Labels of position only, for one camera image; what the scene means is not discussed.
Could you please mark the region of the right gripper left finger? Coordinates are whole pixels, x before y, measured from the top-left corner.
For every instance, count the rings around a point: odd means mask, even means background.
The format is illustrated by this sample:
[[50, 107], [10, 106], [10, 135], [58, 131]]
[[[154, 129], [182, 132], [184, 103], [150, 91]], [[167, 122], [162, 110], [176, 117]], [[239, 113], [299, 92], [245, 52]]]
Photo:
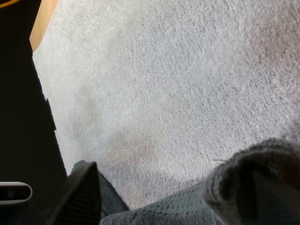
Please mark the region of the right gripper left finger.
[[97, 164], [79, 165], [68, 176], [55, 200], [46, 217], [47, 225], [98, 225], [101, 196]]

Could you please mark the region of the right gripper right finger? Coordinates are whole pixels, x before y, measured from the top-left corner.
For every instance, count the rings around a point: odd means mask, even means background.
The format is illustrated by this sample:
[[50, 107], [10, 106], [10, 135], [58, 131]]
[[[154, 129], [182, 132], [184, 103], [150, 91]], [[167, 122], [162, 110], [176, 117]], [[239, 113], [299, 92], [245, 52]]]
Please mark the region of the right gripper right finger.
[[256, 225], [298, 225], [300, 192], [279, 179], [253, 173]]

